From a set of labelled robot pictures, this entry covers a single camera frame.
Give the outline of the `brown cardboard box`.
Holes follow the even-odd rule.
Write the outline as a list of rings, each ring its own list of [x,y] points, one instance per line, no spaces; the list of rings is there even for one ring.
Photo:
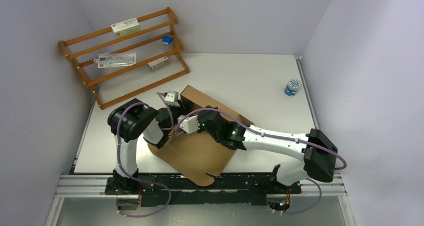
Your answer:
[[[190,112],[206,106],[213,106],[243,123],[253,124],[238,112],[191,85],[184,88],[181,96],[184,102],[192,102]],[[214,183],[214,177],[222,173],[235,153],[234,150],[215,142],[206,132],[172,135],[164,147],[157,149],[148,144],[148,148],[153,155],[162,159],[198,186],[209,186]]]

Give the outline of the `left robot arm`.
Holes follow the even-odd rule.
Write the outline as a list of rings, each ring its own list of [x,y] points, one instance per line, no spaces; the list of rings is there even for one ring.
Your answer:
[[[113,110],[107,119],[117,143],[117,161],[108,178],[105,194],[132,194],[140,189],[137,179],[137,141],[143,137],[155,148],[162,148],[169,139],[169,134],[181,115],[188,114],[192,103],[178,99],[176,106],[155,109],[140,101],[132,99]]]

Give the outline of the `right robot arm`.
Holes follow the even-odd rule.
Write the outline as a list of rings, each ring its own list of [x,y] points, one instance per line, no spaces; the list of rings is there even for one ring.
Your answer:
[[[228,121],[217,108],[210,107],[201,110],[197,120],[201,130],[230,150],[262,150],[293,158],[291,163],[280,163],[273,169],[269,184],[276,193],[308,178],[333,181],[338,148],[318,129],[301,134],[265,130],[239,120]]]

